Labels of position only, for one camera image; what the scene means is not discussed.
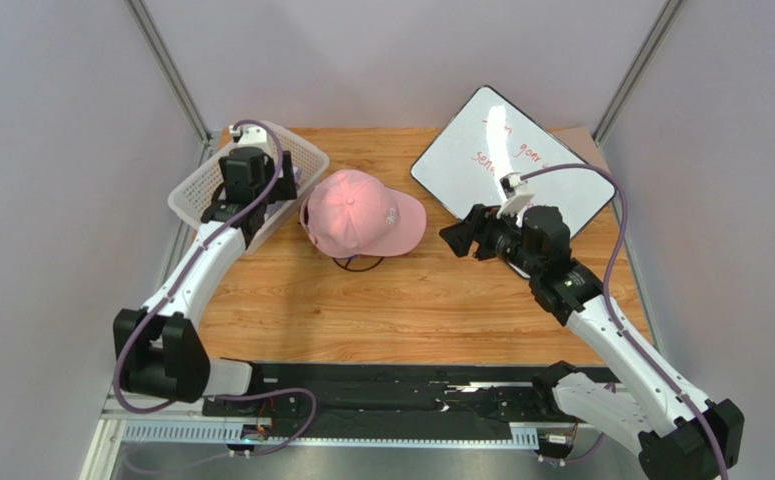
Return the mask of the light pink cap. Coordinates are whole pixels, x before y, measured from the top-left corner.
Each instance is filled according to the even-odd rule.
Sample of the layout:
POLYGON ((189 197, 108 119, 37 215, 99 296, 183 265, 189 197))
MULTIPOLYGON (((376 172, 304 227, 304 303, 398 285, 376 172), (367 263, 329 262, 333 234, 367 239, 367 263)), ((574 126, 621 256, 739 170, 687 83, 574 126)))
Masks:
POLYGON ((427 227, 424 206, 360 170, 322 180, 299 209, 299 222, 321 253, 336 259, 411 252, 427 227))

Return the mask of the lavender cap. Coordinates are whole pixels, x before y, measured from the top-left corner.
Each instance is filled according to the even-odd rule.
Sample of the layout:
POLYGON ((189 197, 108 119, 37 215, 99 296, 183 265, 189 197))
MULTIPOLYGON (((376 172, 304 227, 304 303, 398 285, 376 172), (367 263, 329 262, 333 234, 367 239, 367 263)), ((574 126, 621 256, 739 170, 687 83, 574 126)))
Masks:
POLYGON ((292 196, 299 190, 302 171, 296 166, 289 151, 283 152, 281 173, 276 183, 276 188, 285 196, 292 196))

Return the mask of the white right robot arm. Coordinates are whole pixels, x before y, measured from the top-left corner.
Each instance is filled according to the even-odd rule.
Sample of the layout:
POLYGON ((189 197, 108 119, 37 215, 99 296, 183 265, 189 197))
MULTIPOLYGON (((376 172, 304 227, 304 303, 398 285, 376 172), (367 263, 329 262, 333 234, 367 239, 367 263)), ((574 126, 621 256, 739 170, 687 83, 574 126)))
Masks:
POLYGON ((599 386, 561 361, 533 380, 556 411, 625 447, 649 479, 728 478, 740 453, 741 410, 695 387, 633 327, 606 285, 573 258, 557 208, 531 207, 516 221, 477 204, 439 235, 457 257, 499 258, 526 273, 537 304, 590 346, 627 392, 599 386))

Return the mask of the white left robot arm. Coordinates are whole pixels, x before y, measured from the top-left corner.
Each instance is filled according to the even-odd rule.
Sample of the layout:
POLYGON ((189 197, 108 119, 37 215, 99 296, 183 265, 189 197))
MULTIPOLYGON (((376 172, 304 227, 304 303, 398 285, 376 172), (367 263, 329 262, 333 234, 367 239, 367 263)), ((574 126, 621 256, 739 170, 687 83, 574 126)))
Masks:
POLYGON ((248 391, 252 365, 210 357, 199 324, 220 281, 263 227, 269 205, 296 199, 297 188, 287 150, 273 158, 259 147, 237 147, 220 158, 219 169, 222 181, 186 257, 144 306, 123 309, 113 321, 114 392, 130 412, 141 409, 127 393, 169 406, 248 391))

